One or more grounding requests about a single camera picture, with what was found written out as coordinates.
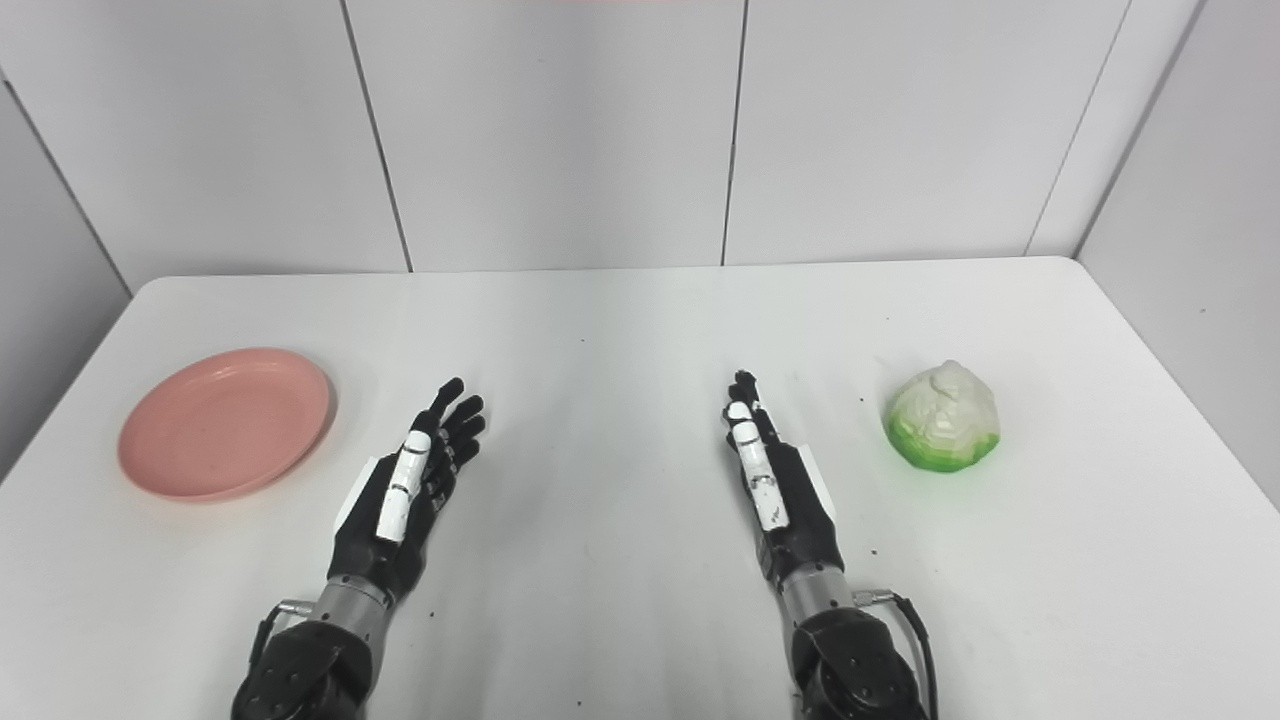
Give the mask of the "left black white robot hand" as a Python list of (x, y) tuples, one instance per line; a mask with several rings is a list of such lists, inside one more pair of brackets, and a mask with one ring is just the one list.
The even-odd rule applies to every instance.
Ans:
[(412, 421), (401, 447), (374, 461), (335, 530), (329, 578), (361, 578), (401, 601), (419, 583), (428, 538), (480, 452), (484, 400), (456, 377)]

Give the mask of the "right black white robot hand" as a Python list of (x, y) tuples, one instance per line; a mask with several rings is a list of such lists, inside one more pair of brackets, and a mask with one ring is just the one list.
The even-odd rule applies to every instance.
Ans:
[(814, 475), (800, 448), (780, 437), (750, 372), (733, 374), (722, 418), (755, 512), (763, 577), (781, 591), (788, 577), (806, 568), (845, 569)]

